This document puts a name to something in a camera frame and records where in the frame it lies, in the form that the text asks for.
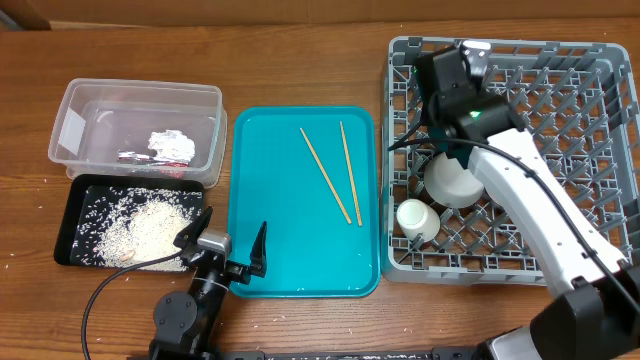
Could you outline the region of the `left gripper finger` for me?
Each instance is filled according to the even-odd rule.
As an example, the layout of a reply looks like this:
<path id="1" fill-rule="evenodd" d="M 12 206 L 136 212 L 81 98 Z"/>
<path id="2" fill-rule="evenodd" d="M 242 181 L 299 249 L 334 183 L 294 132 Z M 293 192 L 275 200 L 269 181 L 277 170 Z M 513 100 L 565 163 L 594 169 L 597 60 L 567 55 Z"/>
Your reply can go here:
<path id="1" fill-rule="evenodd" d="M 190 244 L 196 244 L 197 239 L 208 228 L 212 213 L 212 207 L 207 207 L 195 220 L 175 236 L 173 245 L 185 249 Z"/>
<path id="2" fill-rule="evenodd" d="M 263 221 L 250 253 L 250 273 L 264 278 L 267 271 L 266 260 L 267 222 Z"/>

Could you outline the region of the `foil ball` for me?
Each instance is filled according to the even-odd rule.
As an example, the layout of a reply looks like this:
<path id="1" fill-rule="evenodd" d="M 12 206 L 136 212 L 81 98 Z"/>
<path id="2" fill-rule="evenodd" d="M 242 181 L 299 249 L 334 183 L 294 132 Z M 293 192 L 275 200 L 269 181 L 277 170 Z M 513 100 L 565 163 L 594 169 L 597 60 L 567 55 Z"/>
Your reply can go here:
<path id="1" fill-rule="evenodd" d="M 152 132 L 147 148 L 171 162 L 189 163 L 195 156 L 195 142 L 180 130 Z"/>

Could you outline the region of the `red wrapper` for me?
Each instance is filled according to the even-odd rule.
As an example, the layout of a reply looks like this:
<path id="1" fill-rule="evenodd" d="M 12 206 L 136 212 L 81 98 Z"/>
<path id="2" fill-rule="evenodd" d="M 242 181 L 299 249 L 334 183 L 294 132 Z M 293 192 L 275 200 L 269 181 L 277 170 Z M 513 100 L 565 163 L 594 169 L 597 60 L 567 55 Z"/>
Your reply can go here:
<path id="1" fill-rule="evenodd" d="M 178 168 L 189 166 L 188 159 L 163 157 L 160 155 L 148 155 L 134 151 L 119 151 L 117 162 L 121 164 L 139 165 L 141 172 L 150 172 L 151 167 L 160 167 L 159 173 L 165 176 L 181 178 L 184 176 Z"/>

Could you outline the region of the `white cup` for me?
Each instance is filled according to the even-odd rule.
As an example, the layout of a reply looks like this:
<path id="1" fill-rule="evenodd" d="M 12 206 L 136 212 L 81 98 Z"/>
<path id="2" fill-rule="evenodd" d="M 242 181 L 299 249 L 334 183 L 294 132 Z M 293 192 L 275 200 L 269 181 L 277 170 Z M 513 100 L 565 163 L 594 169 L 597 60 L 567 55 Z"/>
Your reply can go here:
<path id="1" fill-rule="evenodd" d="M 441 227 L 438 213 L 418 199 L 403 201 L 397 208 L 396 220 L 409 240 L 414 240 L 419 235 L 424 240 L 431 240 L 437 236 Z"/>

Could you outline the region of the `grey bowl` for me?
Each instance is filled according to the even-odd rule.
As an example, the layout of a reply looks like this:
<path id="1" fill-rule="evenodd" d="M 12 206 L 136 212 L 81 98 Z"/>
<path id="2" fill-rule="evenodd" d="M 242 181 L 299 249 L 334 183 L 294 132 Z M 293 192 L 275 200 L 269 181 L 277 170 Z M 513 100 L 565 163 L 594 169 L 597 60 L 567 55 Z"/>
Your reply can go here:
<path id="1" fill-rule="evenodd" d="M 469 207 L 484 192 L 484 185 L 456 158 L 449 159 L 445 153 L 437 155 L 425 166 L 424 186 L 433 200 L 450 208 Z"/>

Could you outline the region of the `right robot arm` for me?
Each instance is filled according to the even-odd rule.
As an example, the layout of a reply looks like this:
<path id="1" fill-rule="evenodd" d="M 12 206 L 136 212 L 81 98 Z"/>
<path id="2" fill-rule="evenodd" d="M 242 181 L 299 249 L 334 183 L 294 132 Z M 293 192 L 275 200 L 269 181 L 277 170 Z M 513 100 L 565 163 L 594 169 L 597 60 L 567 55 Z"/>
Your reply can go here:
<path id="1" fill-rule="evenodd" d="M 413 75 L 425 142 L 467 169 L 517 227 L 552 302 L 530 324 L 483 343 L 480 359 L 614 359 L 639 347 L 639 269 L 587 220 L 536 148 L 523 118 L 483 87 L 490 46 L 421 55 Z"/>

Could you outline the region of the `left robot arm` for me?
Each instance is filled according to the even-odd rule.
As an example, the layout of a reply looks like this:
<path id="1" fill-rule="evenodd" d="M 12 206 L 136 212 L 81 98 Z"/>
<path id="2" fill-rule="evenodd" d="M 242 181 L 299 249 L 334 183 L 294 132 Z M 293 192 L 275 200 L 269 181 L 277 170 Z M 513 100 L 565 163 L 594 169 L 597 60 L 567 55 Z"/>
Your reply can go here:
<path id="1" fill-rule="evenodd" d="M 174 238 L 182 250 L 179 259 L 195 272 L 188 290 L 170 292 L 157 302 L 151 359 L 216 358 L 209 341 L 230 284 L 247 285 L 266 275 L 267 223 L 260 225 L 245 265 L 230 259 L 231 236 L 209 227 L 212 212 L 204 210 Z"/>

